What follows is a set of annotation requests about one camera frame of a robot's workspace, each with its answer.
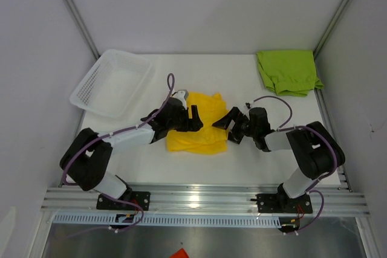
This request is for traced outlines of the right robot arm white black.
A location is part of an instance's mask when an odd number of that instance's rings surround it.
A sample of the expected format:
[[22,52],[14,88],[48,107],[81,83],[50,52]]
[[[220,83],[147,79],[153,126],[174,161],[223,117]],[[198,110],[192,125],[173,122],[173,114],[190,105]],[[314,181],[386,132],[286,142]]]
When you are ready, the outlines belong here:
[[227,131],[229,141],[236,144],[250,137],[263,152],[293,152],[298,167],[291,177],[278,186],[275,194],[254,198],[261,213],[295,213],[298,207],[311,213],[312,188],[345,163],[342,148],[319,121],[274,130],[265,108],[251,108],[245,115],[234,107],[212,126]]

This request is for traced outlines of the yellow shorts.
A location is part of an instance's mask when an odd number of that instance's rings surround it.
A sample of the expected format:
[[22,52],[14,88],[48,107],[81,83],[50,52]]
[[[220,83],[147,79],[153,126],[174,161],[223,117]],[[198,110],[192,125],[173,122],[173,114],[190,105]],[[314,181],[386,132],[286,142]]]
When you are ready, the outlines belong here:
[[170,152],[186,151],[195,154],[214,155],[227,150],[227,132],[212,124],[227,114],[226,102],[221,94],[205,95],[190,92],[187,105],[195,105],[203,127],[198,132],[170,131],[166,148]]

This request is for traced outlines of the lime green shorts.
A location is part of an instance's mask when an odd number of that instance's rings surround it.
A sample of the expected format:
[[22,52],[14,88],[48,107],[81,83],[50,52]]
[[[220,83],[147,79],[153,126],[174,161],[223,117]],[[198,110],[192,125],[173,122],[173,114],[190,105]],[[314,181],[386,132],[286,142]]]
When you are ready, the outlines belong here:
[[324,88],[310,50],[265,50],[256,57],[265,88],[278,96],[306,97]]

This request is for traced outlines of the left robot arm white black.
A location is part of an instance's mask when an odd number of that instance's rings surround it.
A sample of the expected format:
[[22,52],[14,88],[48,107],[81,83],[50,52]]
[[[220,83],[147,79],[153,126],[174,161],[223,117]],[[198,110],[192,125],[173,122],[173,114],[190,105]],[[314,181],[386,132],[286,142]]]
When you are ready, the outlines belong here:
[[109,198],[119,210],[131,203],[132,188],[117,175],[108,172],[111,157],[130,147],[155,143],[170,131],[198,132],[203,127],[196,105],[169,97],[159,109],[143,117],[138,124],[100,134],[91,128],[81,130],[60,160],[62,182],[70,177],[83,191],[94,190]]

